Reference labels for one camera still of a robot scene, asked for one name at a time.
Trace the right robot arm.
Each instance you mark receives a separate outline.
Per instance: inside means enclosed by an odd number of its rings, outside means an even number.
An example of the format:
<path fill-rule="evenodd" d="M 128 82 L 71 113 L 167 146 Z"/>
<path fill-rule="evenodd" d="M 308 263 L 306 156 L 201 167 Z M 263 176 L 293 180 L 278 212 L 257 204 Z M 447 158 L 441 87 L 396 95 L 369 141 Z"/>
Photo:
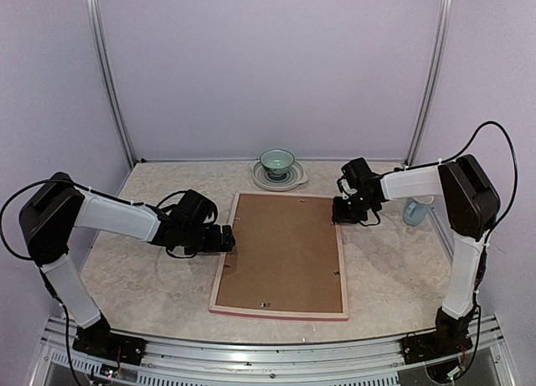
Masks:
<path fill-rule="evenodd" d="M 383 203 L 399 199 L 443 198 L 454 235 L 454 254 L 446 296 L 436 316 L 438 330 L 428 338 L 429 349 L 445 356 L 461 341 L 457 326 L 472 319 L 477 293 L 486 271 L 487 248 L 493 230 L 509 210 L 477 159 L 461 149 L 446 160 L 396 168 L 383 174 L 371 170 L 362 157 L 345 164 L 337 180 L 339 196 L 332 201 L 332 222 L 369 226 Z"/>

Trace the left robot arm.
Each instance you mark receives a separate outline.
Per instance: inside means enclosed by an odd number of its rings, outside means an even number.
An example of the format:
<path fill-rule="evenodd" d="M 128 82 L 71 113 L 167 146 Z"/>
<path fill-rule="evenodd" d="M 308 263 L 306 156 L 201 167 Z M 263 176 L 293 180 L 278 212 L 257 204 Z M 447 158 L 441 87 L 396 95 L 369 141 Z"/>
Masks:
<path fill-rule="evenodd" d="M 189 259 L 198 253 L 229 252 L 235 246 L 232 229 L 216 223 L 216 205 L 193 190 L 180 192 L 178 203 L 151 206 L 115 198 L 75 183 L 63 172 L 34 183 L 38 192 L 20 213 L 28 254 L 17 253 L 5 236 L 5 249 L 39 268 L 52 297 L 81 329 L 85 344 L 102 357 L 117 348 L 117 339 L 102 325 L 106 319 L 86 290 L 69 256 L 74 229 L 130 237 L 164 248 L 177 247 Z"/>

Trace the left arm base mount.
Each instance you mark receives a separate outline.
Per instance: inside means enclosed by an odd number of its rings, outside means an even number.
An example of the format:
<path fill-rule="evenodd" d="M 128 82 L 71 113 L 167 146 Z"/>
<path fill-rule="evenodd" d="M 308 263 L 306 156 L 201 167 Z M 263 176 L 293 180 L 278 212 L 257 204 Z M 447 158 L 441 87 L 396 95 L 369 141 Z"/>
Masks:
<path fill-rule="evenodd" d="M 112 332 L 107 322 L 97 322 L 87 328 L 77 328 L 73 349 L 118 364 L 140 366 L 146 345 L 147 341 L 140 337 Z"/>

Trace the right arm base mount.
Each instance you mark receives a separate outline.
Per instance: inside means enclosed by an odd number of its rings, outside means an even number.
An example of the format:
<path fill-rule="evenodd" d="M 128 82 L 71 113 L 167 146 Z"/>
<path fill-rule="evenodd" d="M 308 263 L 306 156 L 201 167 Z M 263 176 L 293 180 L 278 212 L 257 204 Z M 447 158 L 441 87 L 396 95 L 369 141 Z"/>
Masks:
<path fill-rule="evenodd" d="M 473 343 L 468 326 L 475 311 L 473 308 L 467 315 L 455 319 L 439 308 L 433 331 L 406 336 L 400 340 L 405 364 L 421 363 L 470 350 Z"/>

